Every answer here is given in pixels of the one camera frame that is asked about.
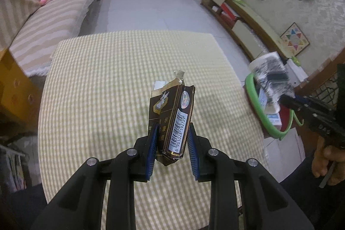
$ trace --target person's leg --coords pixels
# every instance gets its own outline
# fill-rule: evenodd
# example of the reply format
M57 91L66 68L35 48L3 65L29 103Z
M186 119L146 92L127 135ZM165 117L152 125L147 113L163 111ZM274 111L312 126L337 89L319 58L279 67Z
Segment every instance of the person's leg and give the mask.
M320 188L323 177L314 177L313 158L313 155L306 157L281 185L310 219L315 229L321 229L344 199L345 181L335 186Z

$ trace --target barcode number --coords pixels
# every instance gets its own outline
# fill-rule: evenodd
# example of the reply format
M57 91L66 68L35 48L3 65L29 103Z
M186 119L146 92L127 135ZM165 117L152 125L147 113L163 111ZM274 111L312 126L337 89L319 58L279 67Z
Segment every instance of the barcode number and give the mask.
M180 153L181 145L183 141L183 133L185 131L188 114L177 109L177 115L173 131L171 134L169 150L175 153Z

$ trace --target black pants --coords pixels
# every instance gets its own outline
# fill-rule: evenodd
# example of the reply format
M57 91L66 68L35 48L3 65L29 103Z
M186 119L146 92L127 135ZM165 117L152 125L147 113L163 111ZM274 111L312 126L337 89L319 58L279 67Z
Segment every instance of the black pants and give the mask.
M313 156L306 159L297 169L281 182L283 188L319 229L345 229L345 181L325 188L319 188L323 177L315 178L312 173Z

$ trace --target screw head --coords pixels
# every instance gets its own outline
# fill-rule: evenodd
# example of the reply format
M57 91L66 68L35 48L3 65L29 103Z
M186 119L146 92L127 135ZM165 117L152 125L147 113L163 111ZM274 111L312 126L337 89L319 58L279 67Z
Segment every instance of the screw head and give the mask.
M128 156L134 156L135 154L137 154L137 150L135 148L130 148L127 150Z
M86 163L89 165L89 166L93 166L97 163L97 159L96 158L89 158Z
M256 167L258 165L258 161L254 158L250 158L248 160L248 164L249 164L249 166Z
M211 148L209 151L208 151L208 154L212 155L212 156L217 156L219 154L219 151L215 148Z

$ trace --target tablecloth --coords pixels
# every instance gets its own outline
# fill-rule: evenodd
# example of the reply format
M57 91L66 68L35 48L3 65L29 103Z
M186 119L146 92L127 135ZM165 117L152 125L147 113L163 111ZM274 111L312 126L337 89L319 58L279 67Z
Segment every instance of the tablecloth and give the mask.
M259 122L212 35L87 35L60 42L44 87L38 142L47 201L88 157L114 158L147 134L153 82L172 80L175 69L185 71L185 84L196 87L192 122L197 134L231 158L253 157L267 166ZM179 180L171 184L171 177ZM199 229L208 225L209 203L210 183L194 180L188 149L170 166L156 161L151 180L135 183L137 229Z

